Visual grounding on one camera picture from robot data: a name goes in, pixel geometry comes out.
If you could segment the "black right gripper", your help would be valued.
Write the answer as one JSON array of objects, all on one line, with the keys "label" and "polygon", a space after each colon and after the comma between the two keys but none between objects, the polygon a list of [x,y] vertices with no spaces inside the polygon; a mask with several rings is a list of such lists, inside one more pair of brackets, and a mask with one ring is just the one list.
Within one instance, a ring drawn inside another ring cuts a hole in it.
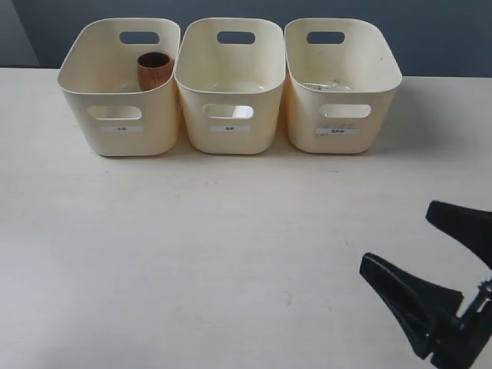
[{"label": "black right gripper", "polygon": [[[433,200],[426,220],[491,268],[490,211]],[[457,317],[464,299],[460,291],[415,277],[372,253],[362,257],[359,273],[390,309],[414,350],[430,350],[436,343],[430,359],[436,368],[471,368],[490,340],[491,280],[480,283],[476,297]]]}]

